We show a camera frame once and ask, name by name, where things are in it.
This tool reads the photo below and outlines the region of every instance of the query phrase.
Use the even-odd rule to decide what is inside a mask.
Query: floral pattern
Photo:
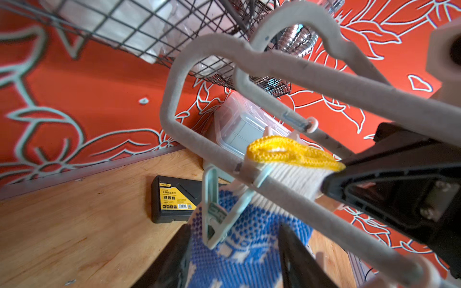
[[[334,18],[343,37],[393,86],[428,98],[440,88],[425,70],[429,35],[460,15],[461,0],[346,0]],[[5,10],[0,18],[5,20],[0,23],[0,185],[176,145],[158,117],[165,67]],[[78,53],[79,60],[72,60]],[[326,53],[321,40],[306,58],[352,73]],[[296,85],[292,91],[279,100],[316,117],[321,129],[355,152],[373,144],[377,125],[385,121],[328,95]],[[188,78],[176,119],[203,133],[230,92]],[[427,247],[350,207],[337,215],[403,254],[425,255],[446,275],[447,265]]]

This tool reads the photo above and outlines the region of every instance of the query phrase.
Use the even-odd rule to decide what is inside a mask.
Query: plastic storage container
[[[262,137],[266,126],[277,135],[290,134],[282,124],[237,92],[214,113],[216,143],[241,158],[248,145]]]

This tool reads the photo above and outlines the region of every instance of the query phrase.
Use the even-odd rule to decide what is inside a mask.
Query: white line drawing
[[[413,243],[415,245],[418,245],[418,243],[414,242],[411,239],[408,239],[407,241],[399,241],[398,244],[396,245],[395,243],[392,242],[391,238],[391,230],[387,225],[378,223],[375,221],[372,217],[366,215],[363,212],[360,212],[357,209],[351,208],[349,206],[345,206],[343,209],[347,213],[353,216],[353,219],[350,221],[352,225],[355,224],[355,226],[359,225],[365,232],[370,234],[371,236],[375,237],[378,241],[384,243],[385,245],[391,247],[392,249],[403,249],[407,252],[410,253],[416,253],[416,254],[432,254],[433,257],[436,259],[436,261],[440,264],[440,266],[448,271],[447,267],[442,264],[438,256],[427,246],[422,246],[419,248],[413,247]]]
[[[23,82],[22,76],[25,75],[40,59],[44,51],[47,35],[45,30],[39,25],[33,25],[18,31],[0,33],[0,41],[20,41],[24,38],[35,37],[32,51],[23,62],[13,65],[5,65],[0,67],[0,88],[12,83],[16,88],[21,99],[24,101],[25,107],[9,112],[6,117],[27,123],[27,127],[16,142],[14,148],[15,162],[0,163],[0,167],[8,168],[7,172],[0,174],[0,179],[12,176],[14,179],[9,181],[8,184],[30,180],[36,177],[44,177],[59,172],[73,170],[79,167],[103,163],[115,159],[123,155],[137,155],[165,147],[172,147],[174,140],[165,134],[163,130],[150,128],[141,129],[126,129],[116,130],[109,133],[102,134],[93,139],[87,140],[86,136],[80,125],[69,115],[57,109],[38,106],[32,95],[28,92],[26,85]],[[193,129],[203,132],[203,123],[209,119],[212,112],[219,107],[223,101],[218,97],[210,99],[209,89],[212,84],[207,86],[204,81],[196,81],[195,86],[200,84],[200,89],[197,92],[197,97],[194,103],[188,110],[182,111],[176,115],[176,119],[183,122],[185,118],[189,117],[189,112],[193,107],[199,109],[201,118],[197,121]],[[227,96],[231,93],[230,90],[225,91]],[[140,104],[148,103],[147,98],[139,100]],[[59,155],[52,159],[46,155],[42,147],[32,147],[35,154],[34,159],[30,159],[25,151],[29,147],[31,138],[37,133],[39,127],[50,124],[63,124],[66,125],[66,131],[74,134],[74,138],[63,138],[62,148]],[[132,137],[136,135],[145,134],[152,138],[149,143],[140,143]],[[120,141],[117,137],[125,135],[125,139]],[[102,150],[89,153],[88,151],[94,147],[94,144],[100,141],[107,141],[115,139],[113,146],[105,147]],[[85,155],[83,159],[79,159],[79,155]]]
[[[367,44],[368,44],[368,49],[369,49],[369,51],[368,51],[368,53],[367,53],[367,51],[363,51],[363,52],[367,55],[367,57],[368,57],[369,59],[373,59],[373,60],[384,60],[384,56],[376,54],[376,52],[375,52],[374,49],[373,49],[372,44],[381,44],[381,45],[383,45],[383,44],[389,44],[389,43],[397,43],[397,44],[400,44],[400,43],[402,42],[402,41],[400,40],[400,38],[399,38],[395,33],[392,33],[392,32],[389,32],[389,31],[386,31],[385,33],[386,33],[386,34],[389,34],[389,35],[392,35],[392,36],[395,36],[396,40],[390,40],[390,41],[385,41],[385,42],[371,41],[371,40],[369,39],[370,36],[372,36],[372,35],[383,36],[383,35],[384,35],[384,32],[383,32],[383,34],[381,34],[381,33],[379,33],[379,32],[373,31],[373,30],[364,30],[364,31],[360,31],[360,30],[355,30],[355,29],[353,29],[352,27],[354,26],[354,24],[358,24],[358,23],[360,23],[360,22],[357,21],[357,22],[355,22],[355,23],[350,23],[350,24],[347,24],[347,25],[345,25],[345,26],[342,26],[341,28],[342,28],[342,30],[343,30],[343,38],[346,39],[346,40],[349,40],[349,41],[353,41],[353,39],[349,39],[349,38],[347,38],[347,37],[344,36],[344,31],[345,31],[345,30],[348,30],[348,31],[350,31],[350,32],[354,32],[354,33],[356,33],[356,34],[358,34],[358,35],[361,35],[363,38],[365,38],[365,40],[367,41]],[[379,27],[379,29],[380,29],[381,31],[384,31],[384,30],[383,30],[377,23],[375,23],[375,22],[369,21],[369,22],[367,22],[367,23],[372,24],[372,25],[376,25],[377,27]]]
[[[369,24],[369,26],[373,28],[373,30],[357,30],[359,33],[363,34],[364,36],[378,36],[378,37],[388,36],[388,37],[394,38],[392,40],[383,40],[383,41],[369,40],[369,43],[378,44],[378,45],[384,45],[384,44],[389,44],[389,43],[395,43],[395,44],[402,43],[399,35],[395,34],[392,31],[384,30],[378,23],[374,21],[360,20],[352,24],[347,24],[345,27],[351,27],[353,24]]]
[[[391,2],[392,0],[387,0],[386,3],[381,7],[381,9],[372,17],[372,21],[375,21],[376,17],[378,17],[382,11],[384,11],[384,9],[388,6],[388,4]]]
[[[147,97],[144,97],[144,98],[139,99],[138,102],[141,105],[146,105],[147,103],[149,103],[149,99]]]
[[[304,143],[306,143],[308,146],[311,146],[311,147],[313,147],[313,148],[316,148],[316,149],[325,151],[325,149],[324,149],[322,146],[320,146],[319,144],[317,144],[317,143],[315,143],[315,142],[307,141],[307,140],[302,139],[302,138],[301,138],[301,140],[303,140]]]
[[[54,30],[59,36],[62,44],[64,45],[65,50],[72,57],[72,59],[78,59],[80,52],[82,51],[83,46],[85,46],[88,38],[78,35],[74,42],[71,44],[69,38],[66,36],[64,30],[61,27],[61,24],[58,21],[53,22]]]
[[[426,3],[425,1],[421,1],[421,0],[411,0],[403,4],[402,6],[400,6],[393,13],[391,13],[385,20],[381,22],[381,24],[382,25],[417,24],[416,27],[419,27],[424,23],[430,23],[435,29],[437,28],[437,25],[434,23],[434,19],[431,19],[432,16],[430,14],[432,14],[432,12],[435,11],[437,20],[441,21],[442,20],[441,13],[445,13],[445,17],[448,19],[448,21],[452,21],[453,18],[450,14],[449,8],[457,12],[461,12],[461,8],[456,6],[451,0],[445,0],[445,1],[431,0]],[[414,12],[414,11],[420,12],[419,16],[416,19],[409,19],[408,21],[404,21],[404,22],[393,20],[393,18],[401,17],[401,15],[404,15],[407,12]]]
[[[434,89],[432,89],[432,86],[428,82],[421,79],[421,77],[417,75],[412,75],[412,74],[408,75],[407,77],[408,77],[408,80],[410,80],[411,89],[416,90],[416,91],[425,91],[425,92],[434,91]],[[425,86],[425,88],[417,87],[418,85],[423,85]]]
[[[370,11],[371,7],[373,7],[373,5],[374,5],[375,3],[376,3],[376,0],[368,1],[368,2],[366,3],[365,7],[364,7],[362,10],[360,10],[360,12],[357,13],[357,15],[355,15],[355,16],[352,18],[351,22],[357,21],[357,20],[361,20],[362,17],[363,17],[363,15],[365,15],[368,11]]]
[[[367,135],[367,136],[363,137],[363,139],[371,139],[371,140],[373,140],[374,139],[374,134]]]
[[[311,101],[309,103],[306,103],[306,104],[302,104],[302,105],[296,105],[296,101],[293,99],[293,96],[295,95],[298,95],[300,97],[306,97],[303,95],[303,93],[312,93],[311,90],[300,90],[300,91],[296,91],[292,94],[287,94],[286,96],[290,99],[290,101],[293,103],[293,110],[296,111],[297,109],[300,109],[300,108],[304,108],[304,107],[308,107],[308,106],[311,106],[311,105],[315,105],[317,103],[321,103],[323,102],[330,110],[334,111],[334,112],[338,112],[338,113],[341,113],[343,114],[346,119],[348,119],[349,121],[351,121],[356,127],[357,127],[357,134],[360,134],[360,132],[362,131],[363,129],[363,124],[365,123],[365,120],[366,120],[366,116],[365,116],[365,113],[363,112],[362,109],[358,108],[359,111],[360,111],[360,114],[362,116],[361,119],[359,119],[358,121],[356,121],[355,119],[353,119],[350,115],[347,114],[347,110],[348,109],[351,109],[351,107],[347,104],[341,104],[338,100],[336,99],[332,99],[331,101],[328,100],[324,95],[320,94],[321,98],[320,99],[316,99],[314,101]]]

